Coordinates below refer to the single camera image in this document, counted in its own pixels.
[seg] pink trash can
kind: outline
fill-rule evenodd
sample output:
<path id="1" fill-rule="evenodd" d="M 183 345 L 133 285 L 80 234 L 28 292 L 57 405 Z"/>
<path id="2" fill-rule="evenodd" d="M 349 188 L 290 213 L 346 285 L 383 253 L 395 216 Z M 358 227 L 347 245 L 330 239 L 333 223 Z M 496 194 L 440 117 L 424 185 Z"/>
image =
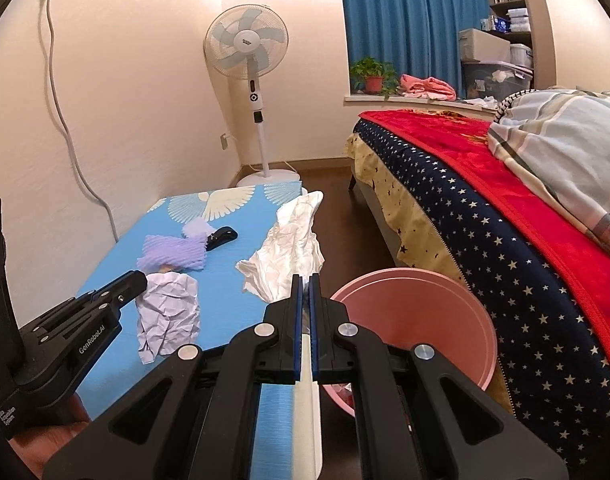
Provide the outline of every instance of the pink trash can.
<path id="1" fill-rule="evenodd" d="M 430 270 L 401 267 L 361 276 L 331 298 L 347 307 L 349 319 L 369 328 L 387 344 L 411 349 L 429 343 L 483 390 L 496 366 L 496 330 L 485 307 L 464 286 Z M 343 410 L 354 409 L 323 388 Z"/>

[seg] wooden floor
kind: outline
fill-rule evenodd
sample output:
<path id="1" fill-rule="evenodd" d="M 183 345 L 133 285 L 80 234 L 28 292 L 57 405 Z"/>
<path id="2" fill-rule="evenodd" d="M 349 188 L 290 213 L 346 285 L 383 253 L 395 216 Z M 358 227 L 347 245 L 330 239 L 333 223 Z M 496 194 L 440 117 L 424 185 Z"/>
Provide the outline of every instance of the wooden floor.
<path id="1" fill-rule="evenodd" d="M 360 191 L 347 189 L 349 168 L 301 171 L 307 190 L 325 197 L 314 217 L 314 232 L 325 257 L 320 272 L 322 293 L 329 298 L 345 283 L 363 274 L 393 267 L 376 221 Z M 354 419 L 321 390 L 323 471 L 320 480 L 360 480 Z"/>

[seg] red blanket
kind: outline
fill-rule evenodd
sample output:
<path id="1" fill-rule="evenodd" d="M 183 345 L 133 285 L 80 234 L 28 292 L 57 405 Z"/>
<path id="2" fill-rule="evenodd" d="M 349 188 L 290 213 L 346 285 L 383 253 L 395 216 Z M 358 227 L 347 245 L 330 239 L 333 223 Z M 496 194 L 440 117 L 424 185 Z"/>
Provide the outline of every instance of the red blanket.
<path id="1" fill-rule="evenodd" d="M 495 206 L 565 280 L 610 360 L 610 256 L 489 152 L 489 122 L 412 110 L 360 116 L 437 156 Z"/>

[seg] window ledge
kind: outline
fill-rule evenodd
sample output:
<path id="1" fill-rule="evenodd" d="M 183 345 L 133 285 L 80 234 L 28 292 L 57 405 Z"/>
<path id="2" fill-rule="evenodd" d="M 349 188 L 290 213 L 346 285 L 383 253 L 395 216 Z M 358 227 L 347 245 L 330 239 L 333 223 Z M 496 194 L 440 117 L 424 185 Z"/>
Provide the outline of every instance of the window ledge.
<path id="1" fill-rule="evenodd" d="M 413 103 L 424 105 L 436 105 L 443 108 L 456 108 L 461 110 L 475 110 L 477 112 L 485 112 L 490 115 L 496 114 L 496 108 L 488 108 L 481 105 L 470 105 L 466 103 L 455 103 L 452 101 L 441 101 L 440 99 L 424 99 L 416 97 L 402 97 L 400 95 L 383 96 L 383 95 L 367 95 L 367 94 L 352 94 L 346 95 L 344 98 L 346 103 L 351 102 L 390 102 L 390 103 Z"/>

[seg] human hand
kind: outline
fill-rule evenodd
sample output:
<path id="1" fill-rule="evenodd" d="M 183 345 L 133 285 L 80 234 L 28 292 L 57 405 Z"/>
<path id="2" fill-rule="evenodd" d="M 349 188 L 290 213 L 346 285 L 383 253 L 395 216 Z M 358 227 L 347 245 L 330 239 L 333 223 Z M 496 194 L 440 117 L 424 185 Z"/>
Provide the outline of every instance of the human hand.
<path id="1" fill-rule="evenodd" d="M 66 426 L 30 428 L 9 441 L 12 449 L 38 478 L 42 478 L 45 464 L 50 458 L 83 431 L 90 422 L 89 415 L 77 394 L 70 397 L 68 408 L 78 422 Z"/>

